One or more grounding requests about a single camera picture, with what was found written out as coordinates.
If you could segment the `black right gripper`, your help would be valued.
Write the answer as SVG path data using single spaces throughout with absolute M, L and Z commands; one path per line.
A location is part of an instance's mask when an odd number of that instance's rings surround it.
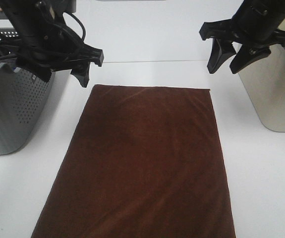
M 284 19 L 285 0 L 245 0 L 232 18 L 204 22 L 199 31 L 202 40 L 213 39 L 209 73 L 236 54 L 233 42 L 242 44 L 229 66 L 233 74 L 268 57 L 269 46 L 285 47 L 285 31 L 279 29 Z

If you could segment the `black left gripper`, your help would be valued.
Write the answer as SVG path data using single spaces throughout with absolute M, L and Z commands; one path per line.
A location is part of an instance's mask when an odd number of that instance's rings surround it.
M 103 50 L 85 44 L 86 30 L 74 15 L 74 0 L 0 0 L 0 7 L 18 33 L 2 43 L 17 47 L 19 68 L 44 82 L 53 72 L 70 70 L 82 87 L 89 82 L 90 64 L 101 67 Z

